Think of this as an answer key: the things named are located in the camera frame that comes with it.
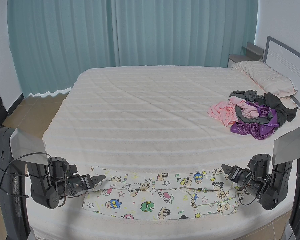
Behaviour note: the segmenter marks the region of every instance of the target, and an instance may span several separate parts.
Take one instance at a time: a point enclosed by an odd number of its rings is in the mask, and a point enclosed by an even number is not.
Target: pink cloth
[[[242,115],[246,118],[257,118],[259,113],[256,107],[246,104],[244,99],[231,96],[228,101],[221,101],[208,109],[209,116],[219,119],[225,126],[238,122],[235,106],[242,108]]]

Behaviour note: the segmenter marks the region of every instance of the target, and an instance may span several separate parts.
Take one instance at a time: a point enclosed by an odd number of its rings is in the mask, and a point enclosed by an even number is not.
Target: purple satin garment
[[[259,113],[259,117],[266,117],[269,114],[270,110],[271,110],[271,108],[269,106],[265,106],[265,105],[260,105],[259,106],[258,102],[252,103],[252,102],[247,100],[246,104],[248,104],[252,107],[256,107],[256,109],[258,110],[258,113]]]
[[[264,140],[275,132],[275,128],[279,127],[276,110],[271,109],[271,112],[273,114],[273,118],[267,124],[260,125],[256,122],[244,123],[239,121],[231,126],[230,131],[241,135],[251,134],[257,140]]]

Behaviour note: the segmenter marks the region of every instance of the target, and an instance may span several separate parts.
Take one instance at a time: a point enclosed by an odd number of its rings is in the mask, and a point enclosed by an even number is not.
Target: black baseboard
[[[17,100],[12,104],[12,106],[8,109],[8,116],[11,116],[13,111],[19,106],[19,104],[24,100],[23,94],[17,98]]]

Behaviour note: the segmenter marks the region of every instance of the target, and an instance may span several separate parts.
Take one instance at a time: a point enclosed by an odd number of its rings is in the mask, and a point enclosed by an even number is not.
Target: nightstand
[[[263,57],[263,49],[251,42],[248,42],[247,46],[242,46],[242,49],[245,51],[245,55],[229,54],[228,68],[231,68],[232,65],[238,62],[257,62]]]

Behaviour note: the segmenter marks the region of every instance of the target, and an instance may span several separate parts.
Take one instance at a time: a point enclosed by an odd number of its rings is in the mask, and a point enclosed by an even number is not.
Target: beige pillow
[[[266,93],[282,98],[297,93],[291,80],[271,69],[263,61],[242,61],[234,64],[232,69],[246,73]]]

